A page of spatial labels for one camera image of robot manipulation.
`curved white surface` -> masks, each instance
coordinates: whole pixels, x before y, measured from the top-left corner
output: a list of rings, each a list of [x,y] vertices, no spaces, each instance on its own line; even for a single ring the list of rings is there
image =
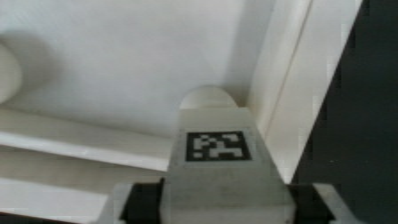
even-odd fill
[[[0,44],[0,104],[15,96],[22,87],[22,67],[15,55]]]
[[[274,0],[0,0],[25,85],[8,107],[171,137],[187,93],[244,104]]]
[[[184,98],[180,109],[208,107],[239,107],[228,92],[216,86],[203,86],[192,90]]]

